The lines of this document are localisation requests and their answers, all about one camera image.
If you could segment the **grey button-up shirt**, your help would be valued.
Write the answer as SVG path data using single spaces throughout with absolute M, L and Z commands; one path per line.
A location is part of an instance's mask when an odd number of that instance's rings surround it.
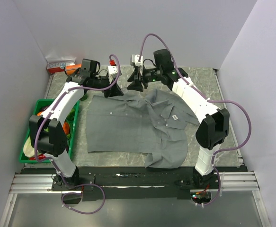
M 144 153 L 145 167 L 178 168 L 188 153 L 188 124 L 199 125 L 193 111 L 179 96 L 161 90 L 145 97 L 93 96 L 86 117 L 87 151 Z

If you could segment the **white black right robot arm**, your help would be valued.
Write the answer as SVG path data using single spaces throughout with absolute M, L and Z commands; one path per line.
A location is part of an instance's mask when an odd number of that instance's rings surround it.
M 153 55 L 154 67 L 150 69 L 144 67 L 141 55 L 131 56 L 130 64 L 134 71 L 127 80 L 127 89 L 142 92 L 149 83 L 159 81 L 177 94 L 192 110 L 199 121 L 196 140 L 200 146 L 193 183 L 197 188 L 205 188 L 214 171 L 214 152 L 229 134 L 230 114 L 225 108 L 218 108 L 201 95 L 185 70 L 175 67 L 167 49 L 155 51 Z

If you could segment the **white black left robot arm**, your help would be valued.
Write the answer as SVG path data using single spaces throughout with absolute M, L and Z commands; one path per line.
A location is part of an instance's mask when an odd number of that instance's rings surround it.
M 100 62 L 83 59 L 81 66 L 68 75 L 64 87 L 53 103 L 40 116 L 29 119 L 31 146 L 54 166 L 63 185 L 75 190 L 80 185 L 79 169 L 67 152 L 67 137 L 63 124 L 74 105 L 89 91 L 100 91 L 106 98 L 121 96 L 117 84 L 121 76 L 118 58 L 109 56 L 108 72 L 100 76 Z

